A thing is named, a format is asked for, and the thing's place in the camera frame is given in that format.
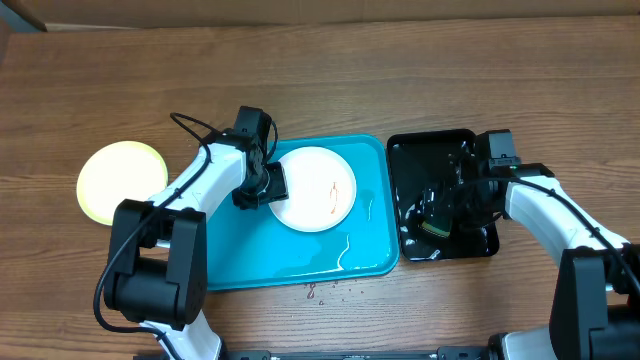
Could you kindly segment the green yellow sponge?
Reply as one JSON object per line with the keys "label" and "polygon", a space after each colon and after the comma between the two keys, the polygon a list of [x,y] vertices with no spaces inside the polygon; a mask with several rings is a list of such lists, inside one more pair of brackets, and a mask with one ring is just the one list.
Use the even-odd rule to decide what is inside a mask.
{"label": "green yellow sponge", "polygon": [[425,218],[420,227],[427,233],[441,238],[450,236],[452,223],[447,217]]}

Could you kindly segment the white plate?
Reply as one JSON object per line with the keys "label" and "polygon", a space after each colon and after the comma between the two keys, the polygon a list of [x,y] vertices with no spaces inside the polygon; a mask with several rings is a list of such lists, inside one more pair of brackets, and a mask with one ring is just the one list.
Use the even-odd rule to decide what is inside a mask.
{"label": "white plate", "polygon": [[338,225],[355,204],[355,174],[336,152],[317,146],[289,151],[279,159],[288,198],[269,205],[285,226],[315,233]]}

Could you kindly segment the yellow plate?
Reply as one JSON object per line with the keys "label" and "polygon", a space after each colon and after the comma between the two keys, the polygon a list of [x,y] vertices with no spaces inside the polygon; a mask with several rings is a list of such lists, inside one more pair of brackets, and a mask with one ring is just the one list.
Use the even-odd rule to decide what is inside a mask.
{"label": "yellow plate", "polygon": [[120,141],[94,153],[76,183],[81,210],[93,221],[111,226],[116,207],[125,199],[145,201],[164,190],[168,170],[162,156],[137,141]]}

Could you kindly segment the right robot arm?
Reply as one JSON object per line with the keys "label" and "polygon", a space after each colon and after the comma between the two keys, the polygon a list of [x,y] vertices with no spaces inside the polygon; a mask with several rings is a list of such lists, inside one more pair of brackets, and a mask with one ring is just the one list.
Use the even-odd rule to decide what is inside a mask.
{"label": "right robot arm", "polygon": [[463,156],[417,204],[422,229],[440,237],[516,222],[558,266],[548,324],[492,336],[485,358],[638,358],[639,248],[582,209],[546,166]]}

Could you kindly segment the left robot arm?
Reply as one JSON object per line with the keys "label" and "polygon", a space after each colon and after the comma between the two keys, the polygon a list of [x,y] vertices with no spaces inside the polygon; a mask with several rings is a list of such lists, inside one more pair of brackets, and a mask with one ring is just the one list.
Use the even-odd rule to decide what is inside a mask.
{"label": "left robot arm", "polygon": [[203,144],[165,190],[118,205],[93,298],[104,329],[151,334],[169,359],[221,355],[223,342],[202,311],[207,223],[227,196],[242,210],[285,198],[283,167],[264,155],[261,145]]}

